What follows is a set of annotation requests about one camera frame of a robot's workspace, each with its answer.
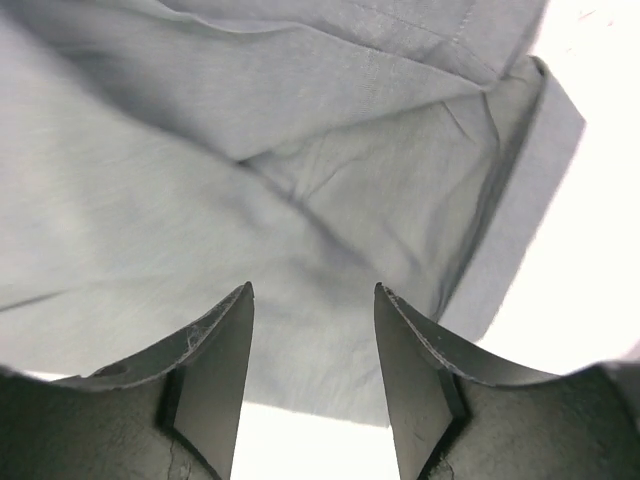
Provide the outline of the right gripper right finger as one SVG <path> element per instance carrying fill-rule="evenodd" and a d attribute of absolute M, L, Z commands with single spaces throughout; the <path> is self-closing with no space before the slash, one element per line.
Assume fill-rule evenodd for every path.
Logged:
<path fill-rule="evenodd" d="M 383 285 L 374 325 L 402 480 L 639 475 L 639 365 L 557 376 L 494 355 Z"/>

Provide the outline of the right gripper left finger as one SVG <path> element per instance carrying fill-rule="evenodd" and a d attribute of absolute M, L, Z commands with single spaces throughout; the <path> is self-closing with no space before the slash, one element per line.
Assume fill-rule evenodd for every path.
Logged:
<path fill-rule="evenodd" d="M 200 319 L 94 374 L 1 371 L 5 479 L 227 479 L 254 321 L 244 284 Z"/>

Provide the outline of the grey long sleeve shirt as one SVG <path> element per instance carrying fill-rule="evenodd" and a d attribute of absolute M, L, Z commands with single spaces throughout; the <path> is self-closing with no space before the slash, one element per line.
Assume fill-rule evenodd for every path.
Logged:
<path fill-rule="evenodd" d="M 542 1 L 5 1 L 1 360 L 89 374 L 255 292 L 245 397 L 373 425 L 384 284 L 480 339 L 583 121 Z"/>

